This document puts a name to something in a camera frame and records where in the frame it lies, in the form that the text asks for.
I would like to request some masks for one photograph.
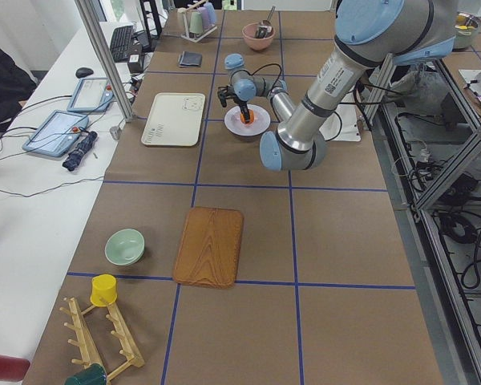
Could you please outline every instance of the green bowl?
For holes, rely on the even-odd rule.
[[[123,229],[113,234],[105,245],[105,257],[117,266],[136,263],[144,252],[144,237],[134,229]]]

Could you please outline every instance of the pink bowl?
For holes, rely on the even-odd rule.
[[[242,29],[242,36],[244,41],[254,51],[263,51],[265,48],[269,47],[274,40],[274,27],[271,30],[269,36],[265,38],[255,38],[255,32],[257,32],[257,22],[252,22]]]

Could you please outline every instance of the bowl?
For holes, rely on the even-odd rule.
[[[462,50],[469,47],[479,33],[481,19],[473,14],[458,12],[456,17],[455,50]]]
[[[257,22],[252,22],[251,24],[248,24],[242,29],[242,36],[249,48],[254,51],[263,51],[265,48],[269,47],[274,40],[274,27],[269,33],[269,36],[266,36],[264,38],[255,38],[257,27]]]
[[[105,245],[105,257],[117,266],[136,263],[144,252],[144,237],[134,229],[123,229],[114,233]]]

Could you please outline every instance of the computer mouse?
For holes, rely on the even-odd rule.
[[[90,68],[87,68],[87,67],[80,67],[76,72],[75,72],[75,76],[77,78],[85,78],[86,76],[89,76],[89,75],[93,75],[95,72],[90,69]]]

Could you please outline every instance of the table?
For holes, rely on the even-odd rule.
[[[67,344],[74,335],[59,307],[64,297],[88,304],[96,274],[118,278],[118,306],[146,360],[114,379],[117,385],[441,383],[371,134],[331,143],[319,168],[270,172],[257,142],[239,141],[224,127],[226,110],[216,99],[227,82],[224,57],[241,53],[253,70],[279,63],[298,101],[333,50],[334,14],[277,12],[277,38],[263,53],[243,44],[241,28],[265,12],[218,16],[218,31],[197,44],[171,36],[167,26],[134,104],[140,118],[125,126],[23,383],[61,383],[81,369],[70,364],[79,351]],[[202,66],[178,68],[183,50],[200,52]],[[206,95],[197,146],[140,144],[142,118],[163,91]],[[270,111],[266,100],[257,104]],[[172,281],[193,206],[245,216],[229,290]],[[119,268],[103,246],[127,227],[144,235],[146,250]],[[105,367],[116,367],[122,357],[103,311],[86,317]]]
[[[124,23],[104,23],[112,31]],[[38,85],[27,106],[59,95],[70,95],[78,80],[75,70],[90,67],[93,76],[104,76],[87,32],[81,29]],[[123,81],[130,79],[126,63],[118,63]],[[25,110],[11,125],[39,126],[54,109],[65,110],[69,98],[55,99]],[[91,153],[74,172],[62,167],[65,159],[47,159],[31,154],[0,160],[0,189],[31,194],[62,183],[103,176],[117,142],[108,130],[122,122],[113,103],[107,113],[91,115],[91,129],[99,138]],[[14,130],[8,135],[29,135]],[[26,137],[3,140],[0,159],[22,152]],[[57,297],[83,226],[98,194],[101,180],[91,180],[56,189],[31,198],[0,192],[0,354],[32,359]]]

